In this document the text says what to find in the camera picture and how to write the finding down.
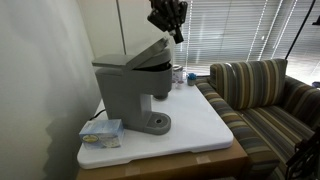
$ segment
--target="cardboard box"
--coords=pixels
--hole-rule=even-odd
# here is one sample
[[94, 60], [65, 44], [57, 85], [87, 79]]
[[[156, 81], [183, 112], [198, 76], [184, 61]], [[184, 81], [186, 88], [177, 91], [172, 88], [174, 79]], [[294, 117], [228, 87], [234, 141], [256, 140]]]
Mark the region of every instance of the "cardboard box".
[[88, 121], [79, 133], [86, 149], [120, 147], [124, 135], [121, 119]]
[[127, 164], [79, 169], [77, 180], [214, 179], [239, 177], [248, 156], [236, 139], [227, 149], [178, 153], [133, 160]]

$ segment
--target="white table surface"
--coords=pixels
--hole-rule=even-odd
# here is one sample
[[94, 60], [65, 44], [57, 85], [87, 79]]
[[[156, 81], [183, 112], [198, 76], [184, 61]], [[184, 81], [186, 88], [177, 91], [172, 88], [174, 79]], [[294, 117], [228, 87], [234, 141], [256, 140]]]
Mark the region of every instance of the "white table surface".
[[[97, 112], [104, 109], [100, 103]], [[125, 164], [135, 159], [180, 152], [228, 148], [233, 134], [196, 86], [173, 85], [164, 101], [152, 98], [152, 111], [170, 116], [171, 129], [164, 135], [125, 130], [120, 148], [87, 150], [82, 145], [78, 162], [84, 169]], [[102, 113], [98, 119], [107, 119]]]

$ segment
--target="window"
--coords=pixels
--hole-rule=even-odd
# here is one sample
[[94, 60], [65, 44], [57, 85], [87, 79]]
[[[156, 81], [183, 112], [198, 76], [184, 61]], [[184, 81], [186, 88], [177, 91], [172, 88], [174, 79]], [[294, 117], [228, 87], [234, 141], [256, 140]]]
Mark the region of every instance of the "window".
[[[312, 1], [187, 2], [186, 23], [182, 27], [185, 41], [175, 46], [174, 64], [184, 66], [187, 72], [208, 75], [209, 66], [215, 62], [285, 58]], [[319, 15], [320, 3], [316, 3], [288, 58], [288, 75], [295, 77], [295, 69], [306, 75], [320, 74], [320, 26], [311, 25]]]

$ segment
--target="gray coffee maker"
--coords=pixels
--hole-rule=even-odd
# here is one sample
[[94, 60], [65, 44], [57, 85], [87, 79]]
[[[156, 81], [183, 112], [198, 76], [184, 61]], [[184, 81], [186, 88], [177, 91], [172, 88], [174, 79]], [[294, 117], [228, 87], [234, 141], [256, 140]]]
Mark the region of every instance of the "gray coffee maker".
[[172, 65], [168, 40], [160, 39], [137, 56], [105, 55], [93, 61], [109, 119], [122, 119], [124, 128], [162, 135], [171, 127], [168, 115], [153, 112], [151, 95], [167, 98]]

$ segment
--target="couch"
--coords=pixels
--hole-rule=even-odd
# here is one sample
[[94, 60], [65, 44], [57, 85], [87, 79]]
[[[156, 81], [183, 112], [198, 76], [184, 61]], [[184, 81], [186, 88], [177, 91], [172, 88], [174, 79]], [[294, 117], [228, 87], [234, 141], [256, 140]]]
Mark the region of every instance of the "couch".
[[248, 154], [243, 179], [284, 179], [295, 144], [320, 123], [320, 91], [286, 67], [284, 59], [217, 63], [196, 82]]

